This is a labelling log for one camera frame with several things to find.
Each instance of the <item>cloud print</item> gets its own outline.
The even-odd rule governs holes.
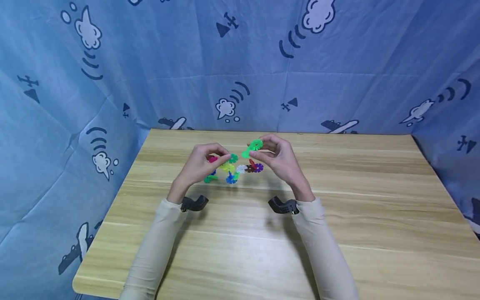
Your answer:
[[[321,33],[325,25],[335,18],[335,0],[309,0],[303,15],[303,27],[312,33]]]
[[[111,159],[107,157],[105,152],[98,152],[92,156],[93,164],[96,166],[96,171],[100,174],[104,174],[108,181],[110,181],[110,175],[108,173],[108,167],[112,163]]]
[[[235,103],[226,99],[220,99],[215,107],[218,110],[217,120],[220,120],[224,116],[231,117],[235,114]]]
[[[82,42],[87,49],[98,49],[100,47],[100,38],[102,32],[90,21],[90,12],[88,5],[85,6],[82,12],[82,19],[75,21],[75,29],[79,36],[82,37]]]

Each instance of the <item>blue curtain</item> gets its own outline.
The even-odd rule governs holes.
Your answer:
[[[476,0],[3,1],[0,298],[92,298],[72,278],[149,128],[411,133],[480,233],[479,14]]]

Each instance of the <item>purple snowflake piece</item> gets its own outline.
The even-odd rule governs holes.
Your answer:
[[[263,171],[264,166],[262,164],[256,164],[256,169],[254,170],[255,173],[260,173]]]

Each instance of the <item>long sleeve shirt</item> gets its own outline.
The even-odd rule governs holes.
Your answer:
[[[163,277],[175,237],[187,213],[180,204],[164,199],[140,246],[120,300],[153,300]],[[307,250],[322,300],[358,300],[352,273],[325,220],[320,199],[297,201],[300,213],[292,215]]]

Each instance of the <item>person's left hand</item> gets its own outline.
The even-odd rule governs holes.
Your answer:
[[[211,154],[219,156],[213,163],[208,161]],[[219,143],[196,145],[176,180],[190,187],[197,182],[203,181],[205,177],[219,166],[225,164],[230,158],[230,152]]]

